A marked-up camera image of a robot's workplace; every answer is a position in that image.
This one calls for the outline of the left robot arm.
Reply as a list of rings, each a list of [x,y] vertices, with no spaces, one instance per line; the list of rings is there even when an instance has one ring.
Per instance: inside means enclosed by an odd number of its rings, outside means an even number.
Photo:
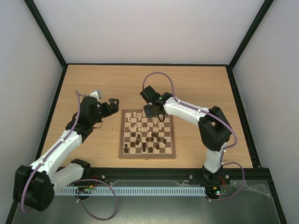
[[[94,125],[119,110],[119,100],[111,98],[101,103],[90,95],[77,98],[78,111],[66,125],[57,142],[29,166],[21,165],[15,173],[13,199],[21,204],[23,212],[28,208],[44,211],[54,195],[67,185],[90,177],[90,163],[74,159],[63,169],[63,161],[93,132]]]

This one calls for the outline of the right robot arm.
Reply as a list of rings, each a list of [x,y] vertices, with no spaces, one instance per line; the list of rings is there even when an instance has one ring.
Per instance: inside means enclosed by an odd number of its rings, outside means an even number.
[[[216,106],[211,109],[195,106],[168,92],[161,95],[150,85],[144,88],[140,95],[147,103],[143,107],[147,118],[167,114],[197,125],[201,141],[207,148],[203,166],[204,178],[210,183],[218,180],[219,170],[223,166],[223,155],[228,147],[230,136],[236,136],[222,110]]]

